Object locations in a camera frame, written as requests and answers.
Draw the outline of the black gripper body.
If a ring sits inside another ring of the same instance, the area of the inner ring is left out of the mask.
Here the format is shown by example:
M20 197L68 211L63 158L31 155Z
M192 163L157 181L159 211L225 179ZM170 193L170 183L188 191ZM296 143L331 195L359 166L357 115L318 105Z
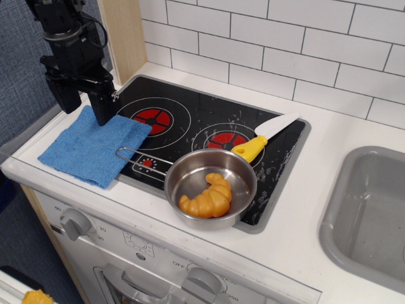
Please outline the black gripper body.
M102 66L104 44L96 28L44 32L53 54L42 56L52 92L113 92L112 75Z

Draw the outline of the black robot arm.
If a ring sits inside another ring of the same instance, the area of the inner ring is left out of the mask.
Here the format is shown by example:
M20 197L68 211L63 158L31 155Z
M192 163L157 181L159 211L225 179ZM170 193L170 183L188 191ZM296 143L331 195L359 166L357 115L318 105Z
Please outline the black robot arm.
M88 95L100 126L114 116L118 99L113 76L102 65L108 38L99 37L103 25L82 11L85 1L27 1L40 22L43 38L53 52L42 56L45 78L65 113L81 105L80 93Z

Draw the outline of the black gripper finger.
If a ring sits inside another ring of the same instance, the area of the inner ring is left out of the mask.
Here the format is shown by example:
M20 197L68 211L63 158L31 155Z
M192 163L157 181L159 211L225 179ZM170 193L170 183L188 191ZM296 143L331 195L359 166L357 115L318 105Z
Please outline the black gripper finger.
M65 79L52 79L46 76L46 82L59 106L65 113L72 113L81 105L81 99L76 88Z
M115 115L115 103L119 95L115 89L112 91L89 92L92 110L99 126L106 125Z

